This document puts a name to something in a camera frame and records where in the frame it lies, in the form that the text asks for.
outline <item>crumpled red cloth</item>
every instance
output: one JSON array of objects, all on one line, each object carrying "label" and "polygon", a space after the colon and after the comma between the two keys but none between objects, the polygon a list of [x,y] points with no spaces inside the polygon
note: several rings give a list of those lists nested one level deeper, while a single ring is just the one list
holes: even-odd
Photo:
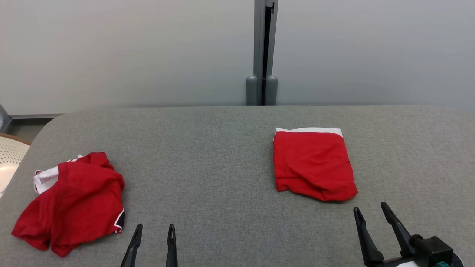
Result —
[{"label": "crumpled red cloth", "polygon": [[335,133],[277,132],[275,186],[322,201],[346,201],[358,190],[343,137]]},{"label": "crumpled red cloth", "polygon": [[79,244],[121,232],[124,180],[104,152],[58,165],[58,181],[18,218],[12,235],[66,256]]}]

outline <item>folded red cloth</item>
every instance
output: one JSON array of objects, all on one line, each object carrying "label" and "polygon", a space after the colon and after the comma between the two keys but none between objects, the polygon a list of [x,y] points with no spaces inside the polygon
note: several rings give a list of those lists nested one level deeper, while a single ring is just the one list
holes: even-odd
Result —
[{"label": "folded red cloth", "polygon": [[274,171],[279,192],[323,201],[345,201],[358,193],[345,141],[336,133],[278,131]]},{"label": "folded red cloth", "polygon": [[84,242],[113,232],[124,223],[124,180],[105,153],[90,153],[58,165],[58,181],[20,215],[12,235],[61,257]]}]

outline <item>gray fabric surface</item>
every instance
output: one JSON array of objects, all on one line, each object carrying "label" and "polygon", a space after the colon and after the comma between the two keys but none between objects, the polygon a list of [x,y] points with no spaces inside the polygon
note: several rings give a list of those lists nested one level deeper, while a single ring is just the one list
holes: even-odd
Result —
[{"label": "gray fabric surface", "polygon": [[[276,127],[343,131],[359,194],[323,203],[277,193]],[[36,197],[32,175],[105,151],[123,174],[122,234],[65,258],[10,235]],[[386,258],[399,247],[380,202],[410,233],[437,235],[466,266],[475,255],[475,119],[431,106],[119,108],[50,122],[0,199],[0,266],[119,266],[138,223],[137,266],[164,266],[168,224],[184,266],[363,266],[352,209],[359,206]]]}]

